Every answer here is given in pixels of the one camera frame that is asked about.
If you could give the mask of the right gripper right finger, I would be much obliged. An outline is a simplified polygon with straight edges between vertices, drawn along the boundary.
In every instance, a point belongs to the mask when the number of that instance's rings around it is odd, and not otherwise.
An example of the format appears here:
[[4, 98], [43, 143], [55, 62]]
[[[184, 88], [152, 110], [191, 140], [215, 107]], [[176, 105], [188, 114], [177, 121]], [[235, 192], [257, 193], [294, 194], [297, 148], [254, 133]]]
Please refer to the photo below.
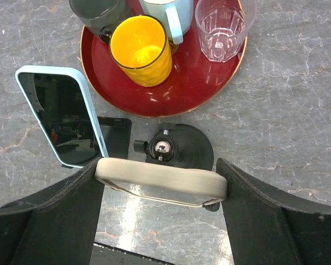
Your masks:
[[219, 158], [222, 202], [235, 264], [331, 264], [331, 205], [269, 185]]

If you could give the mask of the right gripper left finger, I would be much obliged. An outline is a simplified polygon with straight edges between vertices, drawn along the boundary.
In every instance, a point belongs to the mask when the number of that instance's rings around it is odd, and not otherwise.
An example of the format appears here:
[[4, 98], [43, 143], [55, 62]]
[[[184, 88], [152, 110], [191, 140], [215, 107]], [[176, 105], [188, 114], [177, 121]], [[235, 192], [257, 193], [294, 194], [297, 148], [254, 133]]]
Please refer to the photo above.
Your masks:
[[0, 207], [0, 264], [89, 264], [104, 185], [97, 160]]

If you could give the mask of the beige case phone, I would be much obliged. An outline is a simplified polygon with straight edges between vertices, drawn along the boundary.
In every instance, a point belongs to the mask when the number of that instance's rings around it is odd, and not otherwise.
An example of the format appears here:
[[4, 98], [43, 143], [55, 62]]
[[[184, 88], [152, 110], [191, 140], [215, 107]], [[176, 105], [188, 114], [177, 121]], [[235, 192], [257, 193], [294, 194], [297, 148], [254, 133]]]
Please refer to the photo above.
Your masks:
[[[106, 157], [98, 161], [95, 169], [95, 179], [114, 190], [125, 192], [136, 197], [192, 208], [201, 208], [220, 203], [226, 200], [227, 197], [227, 180], [225, 177], [215, 172], [202, 169], [177, 168], [154, 163]], [[203, 195], [210, 197], [211, 200], [201, 204], [192, 204], [164, 198], [149, 197], [122, 188], [115, 184], [116, 181], [193, 195]]]

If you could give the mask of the black round-base phone stand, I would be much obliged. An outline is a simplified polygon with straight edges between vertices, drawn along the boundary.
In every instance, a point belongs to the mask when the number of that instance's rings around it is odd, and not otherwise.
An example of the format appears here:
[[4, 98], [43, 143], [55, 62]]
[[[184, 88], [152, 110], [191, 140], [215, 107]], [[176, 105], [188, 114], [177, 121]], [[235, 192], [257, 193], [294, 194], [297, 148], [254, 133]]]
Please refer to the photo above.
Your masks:
[[[134, 150], [135, 152], [146, 154], [147, 163], [212, 171], [214, 161], [212, 145], [201, 130], [191, 125], [161, 123], [158, 126], [157, 133], [150, 141], [135, 140]], [[220, 205], [221, 202], [202, 208], [216, 212], [219, 210]]]

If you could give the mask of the blue case phone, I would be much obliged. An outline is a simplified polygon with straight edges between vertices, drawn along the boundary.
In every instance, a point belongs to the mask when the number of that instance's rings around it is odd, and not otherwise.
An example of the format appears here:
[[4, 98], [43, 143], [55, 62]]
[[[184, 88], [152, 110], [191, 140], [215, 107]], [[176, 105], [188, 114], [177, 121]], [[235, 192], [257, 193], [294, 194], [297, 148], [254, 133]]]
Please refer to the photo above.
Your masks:
[[25, 65], [15, 73], [57, 159], [82, 168], [109, 153], [84, 75], [75, 68]]

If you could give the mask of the black folding phone stand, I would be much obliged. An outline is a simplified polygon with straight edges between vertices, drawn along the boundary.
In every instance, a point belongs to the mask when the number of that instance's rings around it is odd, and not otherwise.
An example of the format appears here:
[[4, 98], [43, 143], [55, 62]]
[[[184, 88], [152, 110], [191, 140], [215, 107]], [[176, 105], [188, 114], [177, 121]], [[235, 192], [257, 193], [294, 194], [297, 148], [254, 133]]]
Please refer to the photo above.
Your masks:
[[[109, 156], [127, 159], [131, 120], [99, 116], [98, 121]], [[83, 167], [102, 156], [91, 122], [77, 120], [55, 128], [58, 135], [55, 148], [62, 162]]]

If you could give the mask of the red round tray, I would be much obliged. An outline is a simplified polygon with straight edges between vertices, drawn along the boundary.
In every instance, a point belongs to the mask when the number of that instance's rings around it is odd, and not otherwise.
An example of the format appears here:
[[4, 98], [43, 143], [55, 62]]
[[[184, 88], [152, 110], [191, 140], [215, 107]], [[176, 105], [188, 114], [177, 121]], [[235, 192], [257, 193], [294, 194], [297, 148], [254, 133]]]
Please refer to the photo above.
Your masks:
[[196, 21], [179, 45], [170, 44], [172, 71], [154, 87], [133, 82], [114, 62], [107, 44], [86, 26], [82, 28], [80, 55], [84, 74], [106, 102], [132, 115], [162, 118], [190, 112], [219, 94], [239, 70], [247, 42], [227, 62], [211, 62], [199, 45]]

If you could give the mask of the yellow mug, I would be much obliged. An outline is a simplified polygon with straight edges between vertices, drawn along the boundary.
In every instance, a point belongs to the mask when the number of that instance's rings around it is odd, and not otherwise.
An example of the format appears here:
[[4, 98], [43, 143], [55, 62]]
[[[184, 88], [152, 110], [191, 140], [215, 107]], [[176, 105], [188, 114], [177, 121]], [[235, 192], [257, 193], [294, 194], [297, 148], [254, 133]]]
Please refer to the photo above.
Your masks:
[[121, 22], [110, 37], [109, 50], [120, 69], [143, 87], [161, 84], [172, 70], [165, 28], [149, 15], [136, 15]]

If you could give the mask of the clear glass cup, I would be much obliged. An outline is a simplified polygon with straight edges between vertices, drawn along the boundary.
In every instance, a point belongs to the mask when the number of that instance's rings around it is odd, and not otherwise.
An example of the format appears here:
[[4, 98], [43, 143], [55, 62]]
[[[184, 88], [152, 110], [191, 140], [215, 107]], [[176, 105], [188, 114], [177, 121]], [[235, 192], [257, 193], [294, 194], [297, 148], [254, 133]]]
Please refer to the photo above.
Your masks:
[[195, 21], [200, 49], [206, 58], [212, 62], [227, 62], [237, 55], [257, 11], [257, 0], [198, 1]]

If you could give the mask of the dark green mug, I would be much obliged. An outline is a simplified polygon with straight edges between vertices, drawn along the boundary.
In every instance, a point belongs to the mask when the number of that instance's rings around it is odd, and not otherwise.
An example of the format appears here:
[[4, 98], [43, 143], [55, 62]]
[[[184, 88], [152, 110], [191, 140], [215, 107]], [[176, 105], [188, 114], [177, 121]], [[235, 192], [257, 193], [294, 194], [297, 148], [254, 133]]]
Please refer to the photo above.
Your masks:
[[69, 4], [82, 23], [107, 45], [116, 27], [134, 16], [126, 0], [69, 0]]

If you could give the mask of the light blue mug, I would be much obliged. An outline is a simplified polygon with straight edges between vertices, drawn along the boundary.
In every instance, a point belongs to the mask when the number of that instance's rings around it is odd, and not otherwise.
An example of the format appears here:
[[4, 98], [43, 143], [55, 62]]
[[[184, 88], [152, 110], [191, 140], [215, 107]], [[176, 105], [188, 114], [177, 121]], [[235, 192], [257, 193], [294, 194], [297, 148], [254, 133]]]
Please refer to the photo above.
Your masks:
[[139, 3], [144, 14], [153, 16], [162, 23], [173, 44], [183, 42], [193, 19], [193, 0], [139, 0]]

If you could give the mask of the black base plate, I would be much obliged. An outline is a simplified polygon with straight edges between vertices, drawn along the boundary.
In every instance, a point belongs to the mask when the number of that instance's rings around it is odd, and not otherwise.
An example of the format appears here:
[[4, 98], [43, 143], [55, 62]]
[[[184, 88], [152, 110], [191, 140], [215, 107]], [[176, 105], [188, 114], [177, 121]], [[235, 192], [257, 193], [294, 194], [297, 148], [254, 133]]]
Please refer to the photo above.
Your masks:
[[93, 243], [90, 264], [106, 265], [173, 265], [159, 259], [139, 255], [117, 247], [108, 246], [99, 242]]

